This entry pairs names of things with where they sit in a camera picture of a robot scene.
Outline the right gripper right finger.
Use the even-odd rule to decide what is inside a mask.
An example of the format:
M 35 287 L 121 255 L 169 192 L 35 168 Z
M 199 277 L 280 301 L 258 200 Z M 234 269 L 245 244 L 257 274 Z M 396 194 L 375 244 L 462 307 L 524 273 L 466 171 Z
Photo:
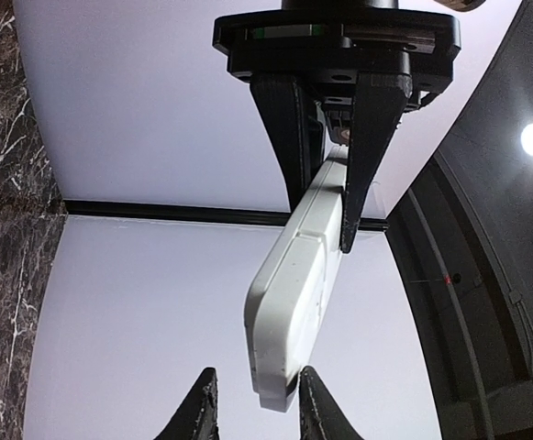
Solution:
M 363 440 L 311 366 L 299 375 L 299 416 L 302 440 Z

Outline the white remote control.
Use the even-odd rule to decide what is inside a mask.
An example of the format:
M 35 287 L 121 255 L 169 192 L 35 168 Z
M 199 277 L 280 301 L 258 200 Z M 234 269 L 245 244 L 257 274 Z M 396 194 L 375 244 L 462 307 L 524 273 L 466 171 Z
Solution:
M 308 364 L 339 271 L 348 150 L 324 160 L 247 293 L 244 326 L 252 388 L 285 413 Z

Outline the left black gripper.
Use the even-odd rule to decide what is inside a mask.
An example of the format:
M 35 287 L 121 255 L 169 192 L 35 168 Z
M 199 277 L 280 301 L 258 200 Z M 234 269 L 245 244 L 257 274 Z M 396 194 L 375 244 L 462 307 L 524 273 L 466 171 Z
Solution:
M 350 253 L 401 116 L 429 105 L 453 81 L 459 20 L 361 1 L 285 1 L 277 10 L 217 18 L 212 44 L 227 56 L 228 72 L 250 82 L 291 210 L 312 181 L 312 101 L 297 77 L 332 109 L 349 106 L 354 95 L 340 235 L 341 251 Z

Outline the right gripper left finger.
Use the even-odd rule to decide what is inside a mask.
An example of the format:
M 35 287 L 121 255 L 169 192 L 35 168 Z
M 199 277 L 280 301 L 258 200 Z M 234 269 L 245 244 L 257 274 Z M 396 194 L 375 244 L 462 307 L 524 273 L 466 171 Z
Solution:
M 202 370 L 156 440 L 218 440 L 217 371 Z

